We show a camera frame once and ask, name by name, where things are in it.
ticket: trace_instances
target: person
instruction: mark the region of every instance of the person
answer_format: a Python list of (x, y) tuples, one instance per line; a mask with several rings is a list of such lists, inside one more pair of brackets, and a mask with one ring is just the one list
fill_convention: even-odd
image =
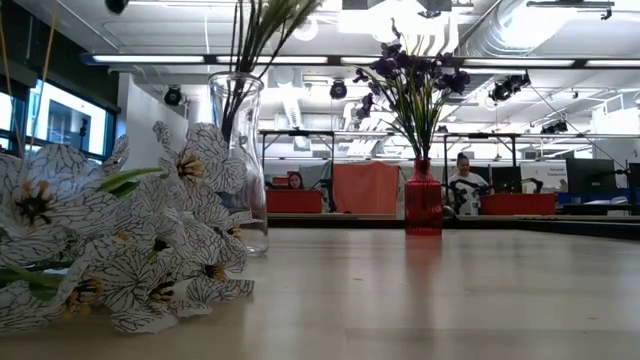
[[(482, 178), (482, 176), (474, 174), (470, 171), (471, 167), (469, 165), (469, 158), (465, 154), (458, 154), (456, 167), (458, 169), (457, 173), (449, 178), (449, 182), (447, 184), (451, 184), (456, 180), (465, 180), (479, 186), (489, 185), (487, 184), (487, 181)], [(467, 201), (465, 201), (464, 204), (462, 204), (462, 206), (460, 207), (460, 215), (478, 215), (478, 209), (480, 207), (480, 196), (477, 189), (474, 189), (473, 187), (462, 183), (456, 183), (455, 187), (459, 190), (466, 190), (464, 198)], [(449, 195), (449, 197), (453, 200), (453, 193), (450, 192)]]
[(304, 190), (302, 175), (300, 175), (299, 172), (292, 171), (291, 173), (289, 173), (289, 189)]

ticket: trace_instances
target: ceiling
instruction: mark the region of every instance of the ceiling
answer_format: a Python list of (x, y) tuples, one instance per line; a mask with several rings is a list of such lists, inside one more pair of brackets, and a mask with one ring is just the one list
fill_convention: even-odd
[[(457, 37), (466, 38), (474, 32), (473, 24), (481, 19), (496, 0), (458, 0), (460, 6), (451, 15), (440, 20), (424, 20), (423, 33), (430, 35), (432, 48), (451, 44), (438, 43), (439, 34), (455, 28)], [(517, 2), (520, 0), (503, 0)], [(181, 8), (166, 6), (132, 6), (121, 16), (111, 15), (102, 0), (16, 0), (45, 22), (58, 11), (56, 27), (63, 34), (96, 53), (212, 53), (226, 54), (232, 32), (233, 7)], [(600, 20), (602, 11), (578, 12), (567, 18), (559, 30), (548, 39), (534, 46), (529, 55), (537, 57), (585, 57), (617, 56), (634, 57), (640, 54), (640, 3), (637, 0), (616, 0), (613, 16)], [(282, 49), (282, 55), (372, 55), (379, 53), (380, 42), (371, 32), (383, 29), (366, 28), (364, 23), (351, 26), (349, 33), (339, 31), (337, 24), (346, 24), (341, 2), (328, 0), (322, 10), (314, 15), (318, 33), (310, 41), (292, 38)], [(543, 24), (546, 19), (529, 18), (529, 24)], [(208, 74), (224, 70), (216, 66), (144, 66), (138, 67), (137, 81), (149, 92), (162, 93), (170, 84), (183, 85), (184, 91), (194, 99), (206, 94)], [(322, 76), (332, 79), (349, 79), (354, 71), (348, 67), (298, 68), (303, 76)], [(568, 115), (576, 126), (588, 126), (591, 109), (603, 100), (626, 91), (640, 90), (640, 74), (627, 71), (591, 70), (534, 70), (530, 72), (532, 86), (502, 104), (497, 111), (483, 105), (483, 94), (493, 85), (492, 76), (474, 77), (474, 84), (465, 102), (451, 115), (456, 125), (468, 131), (495, 130), (524, 131), (532, 122), (545, 122), (555, 110)], [(346, 81), (352, 94), (347, 101), (332, 101), (329, 85), (314, 84), (314, 90), (301, 93), (301, 112), (314, 114), (343, 114), (345, 104), (357, 101), (363, 89), (357, 89)], [(283, 107), (278, 94), (265, 94), (261, 118), (274, 118)]]

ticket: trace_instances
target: wooden table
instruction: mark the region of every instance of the wooden table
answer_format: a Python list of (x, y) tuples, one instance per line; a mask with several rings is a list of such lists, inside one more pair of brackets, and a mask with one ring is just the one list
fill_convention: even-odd
[(640, 247), (519, 231), (276, 229), (255, 299), (158, 335), (104, 315), (0, 338), (2, 360), (638, 359)]

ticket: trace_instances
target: orange partition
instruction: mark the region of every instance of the orange partition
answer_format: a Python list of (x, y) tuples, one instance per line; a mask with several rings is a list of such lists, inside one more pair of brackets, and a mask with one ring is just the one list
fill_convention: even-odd
[(382, 162), (335, 164), (333, 199), (338, 212), (395, 214), (398, 167)]

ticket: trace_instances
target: window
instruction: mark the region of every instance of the window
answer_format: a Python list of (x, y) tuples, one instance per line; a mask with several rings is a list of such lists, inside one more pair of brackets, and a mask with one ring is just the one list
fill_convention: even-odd
[(81, 150), (104, 155), (107, 112), (51, 84), (42, 81), (29, 96), (27, 135), (38, 139), (70, 145)]
[(0, 129), (11, 130), (12, 118), (13, 105), (11, 104), (11, 97), (7, 94), (0, 93)]

